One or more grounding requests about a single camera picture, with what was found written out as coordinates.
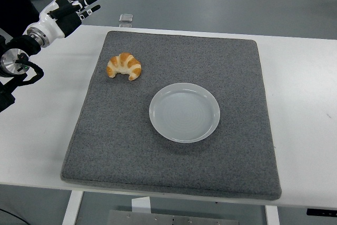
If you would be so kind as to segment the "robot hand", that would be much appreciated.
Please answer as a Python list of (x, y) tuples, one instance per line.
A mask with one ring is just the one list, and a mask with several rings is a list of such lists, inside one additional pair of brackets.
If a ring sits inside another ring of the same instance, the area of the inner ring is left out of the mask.
[(30, 24), (24, 34), (33, 37), (42, 47), (58, 38), (71, 35), (82, 21), (99, 10), (98, 0), (53, 0), (39, 14), (39, 20)]

